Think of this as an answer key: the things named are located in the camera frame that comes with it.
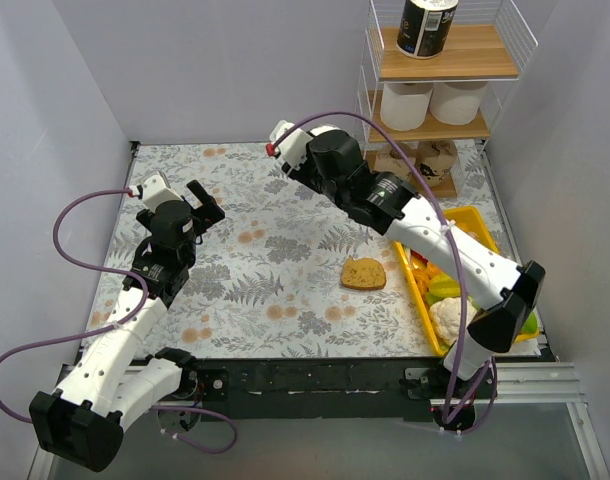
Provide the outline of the brown roll cartoon print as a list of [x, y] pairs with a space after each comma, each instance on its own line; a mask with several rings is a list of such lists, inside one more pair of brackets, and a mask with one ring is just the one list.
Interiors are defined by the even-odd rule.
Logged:
[[391, 172], [408, 183], [414, 182], [414, 176], [409, 166], [391, 146], [384, 146], [376, 152], [371, 169], [378, 172]]

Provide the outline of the white paper roll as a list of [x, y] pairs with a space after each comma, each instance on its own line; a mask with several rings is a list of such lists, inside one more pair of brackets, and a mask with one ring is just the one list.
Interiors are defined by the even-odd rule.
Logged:
[[425, 121], [433, 92], [431, 83], [385, 83], [380, 118], [391, 130], [409, 131]]
[[472, 122], [487, 90], [487, 82], [437, 82], [434, 84], [429, 111], [447, 125]]

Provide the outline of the brown roll barcode label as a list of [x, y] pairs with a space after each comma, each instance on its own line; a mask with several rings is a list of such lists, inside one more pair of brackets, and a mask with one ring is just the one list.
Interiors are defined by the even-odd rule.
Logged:
[[457, 158], [452, 140], [421, 141], [416, 148], [416, 169], [429, 187], [436, 187], [446, 180]]

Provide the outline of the black roll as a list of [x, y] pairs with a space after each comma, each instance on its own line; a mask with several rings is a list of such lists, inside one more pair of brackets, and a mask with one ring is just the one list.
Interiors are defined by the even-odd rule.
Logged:
[[406, 56], [430, 59], [445, 46], [458, 0], [408, 0], [404, 4], [396, 46]]
[[308, 131], [308, 134], [311, 137], [317, 137], [320, 136], [324, 133], [330, 132], [330, 131], [334, 131], [337, 130], [337, 127], [334, 125], [328, 125], [328, 124], [324, 124], [324, 125], [320, 125], [318, 127], [312, 128], [311, 130]]

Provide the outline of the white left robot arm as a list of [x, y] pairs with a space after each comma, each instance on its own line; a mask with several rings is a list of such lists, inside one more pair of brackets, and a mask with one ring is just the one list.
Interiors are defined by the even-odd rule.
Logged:
[[192, 398], [202, 386], [190, 369], [192, 355], [178, 349], [159, 352], [136, 376], [123, 378], [188, 281], [203, 234], [225, 217], [198, 181], [187, 187], [198, 207], [171, 189], [162, 174], [138, 186], [145, 207], [137, 220], [149, 235], [136, 249], [108, 319], [110, 329], [92, 341], [53, 392], [37, 393], [29, 407], [40, 447], [93, 472], [112, 462], [126, 430], [155, 403], [169, 395]]

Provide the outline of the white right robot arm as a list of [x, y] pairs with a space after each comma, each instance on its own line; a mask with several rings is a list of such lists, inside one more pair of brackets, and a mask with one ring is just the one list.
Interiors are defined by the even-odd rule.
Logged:
[[419, 253], [455, 279], [479, 310], [461, 329], [437, 373], [439, 389], [460, 397], [496, 353], [511, 348], [534, 309], [545, 269], [523, 265], [484, 247], [441, 209], [392, 172], [373, 171], [358, 142], [343, 130], [297, 129], [272, 145], [289, 178], [322, 194], [355, 222]]

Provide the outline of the slice of brown bread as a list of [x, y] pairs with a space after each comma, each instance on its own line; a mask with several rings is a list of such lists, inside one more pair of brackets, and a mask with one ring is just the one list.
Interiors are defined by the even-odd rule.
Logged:
[[375, 259], [349, 257], [341, 272], [341, 285], [353, 290], [381, 290], [386, 286], [384, 267]]

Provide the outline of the red chili pepper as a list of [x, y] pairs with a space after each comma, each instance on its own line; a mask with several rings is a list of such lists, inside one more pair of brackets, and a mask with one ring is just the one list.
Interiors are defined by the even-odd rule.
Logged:
[[422, 262], [422, 263], [424, 263], [424, 264], [427, 264], [427, 262], [428, 262], [428, 260], [427, 260], [425, 257], [423, 257], [422, 255], [420, 255], [420, 254], [419, 254], [418, 252], [416, 252], [416, 251], [411, 251], [411, 255], [412, 255], [412, 257], [413, 257], [413, 258], [417, 259], [418, 261], [420, 261], [420, 262]]

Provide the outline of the orange bell pepper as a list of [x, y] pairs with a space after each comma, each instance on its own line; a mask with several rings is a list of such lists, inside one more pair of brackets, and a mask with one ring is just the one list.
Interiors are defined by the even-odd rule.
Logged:
[[443, 271], [439, 267], [431, 262], [428, 262], [423, 266], [416, 268], [413, 271], [413, 276], [419, 290], [421, 292], [426, 292], [429, 288], [431, 280], [442, 273]]

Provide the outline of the yellow plastic tray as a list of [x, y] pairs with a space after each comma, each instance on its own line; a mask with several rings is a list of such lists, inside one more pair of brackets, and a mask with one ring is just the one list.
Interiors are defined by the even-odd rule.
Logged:
[[[445, 211], [445, 216], [448, 221], [453, 221], [457, 227], [468, 235], [472, 236], [486, 248], [489, 248], [495, 254], [501, 254], [501, 251], [497, 247], [496, 242], [487, 228], [487, 225], [475, 207], [465, 206], [448, 209]], [[413, 258], [411, 255], [411, 250], [399, 242], [394, 242], [393, 247], [407, 281], [411, 298], [416, 305], [424, 334], [432, 348], [433, 353], [436, 356], [441, 357], [447, 353], [450, 346], [446, 345], [434, 333], [434, 329], [429, 317], [429, 308], [436, 302], [429, 303], [427, 301], [427, 291], [421, 292], [419, 290], [413, 276], [413, 271], [416, 268], [423, 266], [424, 263]]]

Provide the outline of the yellow green starfruit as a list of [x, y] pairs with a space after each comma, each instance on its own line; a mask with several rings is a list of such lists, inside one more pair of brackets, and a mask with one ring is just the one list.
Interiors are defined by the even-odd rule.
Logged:
[[461, 295], [459, 283], [447, 275], [437, 275], [428, 283], [426, 299], [429, 303]]

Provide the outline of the white cauliflower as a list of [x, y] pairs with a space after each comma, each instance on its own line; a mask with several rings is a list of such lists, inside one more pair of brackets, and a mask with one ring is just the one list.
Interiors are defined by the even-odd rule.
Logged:
[[461, 299], [445, 298], [429, 308], [429, 317], [434, 333], [448, 346], [459, 337], [461, 322]]

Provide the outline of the green round lotus pod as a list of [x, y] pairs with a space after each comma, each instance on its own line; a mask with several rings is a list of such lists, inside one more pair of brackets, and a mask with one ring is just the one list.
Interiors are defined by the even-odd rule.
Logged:
[[531, 312], [527, 317], [527, 320], [523, 324], [520, 334], [521, 335], [533, 335], [539, 332], [538, 320], [534, 312]]

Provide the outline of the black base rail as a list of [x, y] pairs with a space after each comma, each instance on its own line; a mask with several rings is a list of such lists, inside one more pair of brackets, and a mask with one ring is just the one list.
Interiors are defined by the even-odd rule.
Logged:
[[584, 399], [570, 364], [499, 360], [481, 382], [458, 380], [431, 357], [195, 359], [165, 350], [127, 367], [109, 408], [129, 425], [154, 405], [192, 405], [235, 420], [398, 418], [432, 422], [459, 402], [482, 414], [498, 404]]

